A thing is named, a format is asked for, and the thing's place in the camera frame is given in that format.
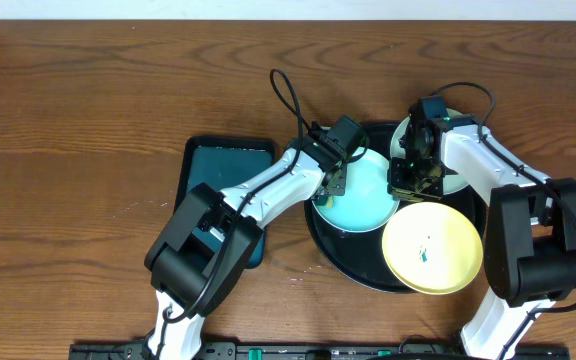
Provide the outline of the light blue plate with stain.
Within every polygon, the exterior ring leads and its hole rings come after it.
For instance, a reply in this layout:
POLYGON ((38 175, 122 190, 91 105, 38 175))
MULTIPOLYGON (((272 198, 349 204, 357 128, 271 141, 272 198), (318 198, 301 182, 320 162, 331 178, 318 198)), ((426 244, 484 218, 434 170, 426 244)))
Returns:
POLYGON ((362 157, 346 168, 345 192, 332 196, 315 211, 333 227, 351 233, 375 230, 389 221, 399 207, 399 199, 387 190, 389 161, 378 152, 359 147, 362 157))

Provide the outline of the yellow plate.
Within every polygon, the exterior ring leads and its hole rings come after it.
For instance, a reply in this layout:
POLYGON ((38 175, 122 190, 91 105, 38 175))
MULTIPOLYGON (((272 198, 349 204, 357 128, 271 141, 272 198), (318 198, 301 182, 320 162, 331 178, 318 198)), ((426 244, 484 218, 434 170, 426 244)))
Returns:
POLYGON ((395 277, 430 295, 451 294, 468 286, 483 259, 482 240, 471 221, 435 202, 397 211, 384 228, 381 246, 395 277))

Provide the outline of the yellow green sponge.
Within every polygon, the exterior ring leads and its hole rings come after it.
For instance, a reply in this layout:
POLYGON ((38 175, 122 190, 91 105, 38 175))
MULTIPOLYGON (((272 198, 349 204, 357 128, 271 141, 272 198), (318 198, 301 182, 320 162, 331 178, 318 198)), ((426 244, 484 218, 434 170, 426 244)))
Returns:
POLYGON ((333 196, 318 196, 316 199, 313 200, 313 202, 317 207, 332 208, 334 205, 334 197, 333 196))

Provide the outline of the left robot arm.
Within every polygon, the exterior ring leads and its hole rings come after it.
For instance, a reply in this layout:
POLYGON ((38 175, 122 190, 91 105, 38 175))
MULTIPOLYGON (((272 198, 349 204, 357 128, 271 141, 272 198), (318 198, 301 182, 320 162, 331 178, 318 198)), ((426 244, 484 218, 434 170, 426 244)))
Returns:
POLYGON ((158 315, 147 342, 156 359, 191 359, 205 318, 239 281, 265 227, 330 187, 354 146, 292 145, 271 167, 222 190, 205 183, 183 199, 145 256, 158 315))

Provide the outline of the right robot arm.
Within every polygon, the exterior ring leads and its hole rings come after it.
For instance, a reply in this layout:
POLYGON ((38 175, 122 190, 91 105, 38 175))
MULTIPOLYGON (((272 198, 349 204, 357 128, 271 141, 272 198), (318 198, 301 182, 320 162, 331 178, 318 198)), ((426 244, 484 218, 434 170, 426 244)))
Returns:
POLYGON ((422 293, 452 293, 483 271, 489 287, 461 329, 466 355, 513 356, 546 313, 568 313, 576 289, 576 180, 554 180, 521 163, 473 115, 411 115, 393 159, 389 184, 407 201, 387 223, 384 259, 422 293), (488 209, 484 233, 440 203, 455 172, 488 209))

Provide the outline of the black rectangular water tray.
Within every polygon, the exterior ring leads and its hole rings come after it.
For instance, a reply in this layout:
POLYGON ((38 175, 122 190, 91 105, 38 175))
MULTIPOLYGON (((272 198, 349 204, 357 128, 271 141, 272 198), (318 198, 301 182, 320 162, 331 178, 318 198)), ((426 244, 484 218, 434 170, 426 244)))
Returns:
POLYGON ((215 191, 233 187, 269 168, 275 144, 268 139, 193 136, 185 146, 174 211, 200 183, 215 191))

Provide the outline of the white plate with stain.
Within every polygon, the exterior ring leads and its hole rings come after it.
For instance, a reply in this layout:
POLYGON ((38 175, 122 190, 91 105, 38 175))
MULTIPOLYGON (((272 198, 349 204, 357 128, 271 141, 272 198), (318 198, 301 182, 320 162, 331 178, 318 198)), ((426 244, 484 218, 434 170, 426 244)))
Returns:
MULTIPOLYGON (((390 157, 405 158, 405 150, 399 144, 399 140, 404 136, 410 117, 402 120, 394 131, 390 143, 390 157)), ((461 175, 446 174, 443 178, 443 194, 450 195, 468 187, 468 182, 461 175)))

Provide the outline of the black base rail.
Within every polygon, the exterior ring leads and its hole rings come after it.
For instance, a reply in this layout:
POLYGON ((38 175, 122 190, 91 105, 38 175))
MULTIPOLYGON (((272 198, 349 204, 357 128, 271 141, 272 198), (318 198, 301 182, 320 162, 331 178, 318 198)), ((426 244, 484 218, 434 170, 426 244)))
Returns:
MULTIPOLYGON (((151 356, 142 341, 125 344, 73 344, 69 360, 139 360, 151 356)), ((197 360, 361 360, 382 357, 398 359, 463 359, 461 351, 443 344, 419 341, 403 347, 310 346, 310 345, 237 345, 232 342, 208 342, 194 356, 197 360)))

